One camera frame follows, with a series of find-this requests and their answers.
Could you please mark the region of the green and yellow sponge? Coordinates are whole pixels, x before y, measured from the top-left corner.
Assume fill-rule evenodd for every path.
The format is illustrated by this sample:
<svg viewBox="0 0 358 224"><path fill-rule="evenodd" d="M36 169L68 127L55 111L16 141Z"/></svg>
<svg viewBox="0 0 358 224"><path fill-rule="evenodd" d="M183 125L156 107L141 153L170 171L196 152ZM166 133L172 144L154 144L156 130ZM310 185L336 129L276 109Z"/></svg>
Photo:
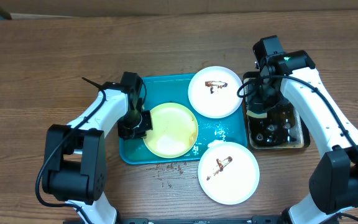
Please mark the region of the green and yellow sponge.
<svg viewBox="0 0 358 224"><path fill-rule="evenodd" d="M267 112L264 110L257 110L255 108L247 108L246 115L251 118L265 119L267 118Z"/></svg>

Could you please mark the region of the yellow-green round plate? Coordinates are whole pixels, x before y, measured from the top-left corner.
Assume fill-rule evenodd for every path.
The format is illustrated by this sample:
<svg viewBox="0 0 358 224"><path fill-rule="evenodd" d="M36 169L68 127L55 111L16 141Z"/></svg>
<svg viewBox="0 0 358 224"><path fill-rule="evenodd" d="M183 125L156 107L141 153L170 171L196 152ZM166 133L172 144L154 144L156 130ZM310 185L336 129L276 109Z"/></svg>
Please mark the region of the yellow-green round plate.
<svg viewBox="0 0 358 224"><path fill-rule="evenodd" d="M185 155L195 144L199 128L195 115L178 103L163 103L150 110L152 129L144 144L156 156L173 159Z"/></svg>

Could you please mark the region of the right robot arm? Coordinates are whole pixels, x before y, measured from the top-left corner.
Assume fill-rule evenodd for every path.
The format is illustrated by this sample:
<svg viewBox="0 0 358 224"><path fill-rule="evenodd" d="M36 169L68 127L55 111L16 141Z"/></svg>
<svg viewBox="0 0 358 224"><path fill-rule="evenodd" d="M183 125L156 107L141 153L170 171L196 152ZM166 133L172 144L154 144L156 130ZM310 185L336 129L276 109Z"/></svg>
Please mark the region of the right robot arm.
<svg viewBox="0 0 358 224"><path fill-rule="evenodd" d="M284 51L275 35L260 39L252 50L255 70L244 74L237 92L246 104L251 147L301 149L314 142L320 156L301 202L252 222L338 223L358 207L358 129L305 51Z"/></svg>

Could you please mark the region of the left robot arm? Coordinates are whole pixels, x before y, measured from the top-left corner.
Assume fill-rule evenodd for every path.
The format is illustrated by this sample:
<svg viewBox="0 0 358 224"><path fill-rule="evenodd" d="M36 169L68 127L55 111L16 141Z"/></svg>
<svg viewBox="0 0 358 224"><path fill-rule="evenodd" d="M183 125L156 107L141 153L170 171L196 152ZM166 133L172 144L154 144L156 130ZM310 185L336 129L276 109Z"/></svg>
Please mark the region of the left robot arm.
<svg viewBox="0 0 358 224"><path fill-rule="evenodd" d="M106 186L105 139L114 126L123 140L142 139L152 129L144 110L147 90L137 73L124 72L121 81L92 83L93 103L66 125L47 130L44 163L35 181L35 196L46 207L70 207L82 223L120 223L109 203Z"/></svg>

